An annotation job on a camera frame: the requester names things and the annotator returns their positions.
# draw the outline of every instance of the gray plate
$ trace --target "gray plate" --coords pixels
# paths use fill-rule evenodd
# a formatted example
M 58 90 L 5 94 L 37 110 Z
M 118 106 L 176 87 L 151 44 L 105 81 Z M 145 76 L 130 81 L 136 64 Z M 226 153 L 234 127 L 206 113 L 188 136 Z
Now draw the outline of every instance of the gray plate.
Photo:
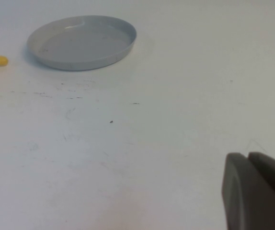
M 46 24 L 29 37 L 29 51 L 43 64 L 63 70 L 87 70 L 123 59 L 137 37 L 117 18 L 79 16 Z

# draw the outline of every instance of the white table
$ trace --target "white table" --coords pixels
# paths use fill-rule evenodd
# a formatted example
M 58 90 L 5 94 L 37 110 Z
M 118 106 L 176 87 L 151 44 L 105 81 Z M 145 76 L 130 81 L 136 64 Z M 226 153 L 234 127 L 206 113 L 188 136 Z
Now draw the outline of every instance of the white table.
M 226 229 L 226 154 L 275 157 L 275 1 L 242 2 L 0 0 L 0 230 Z M 129 56 L 66 72 L 27 54 L 88 14 L 136 27 Z

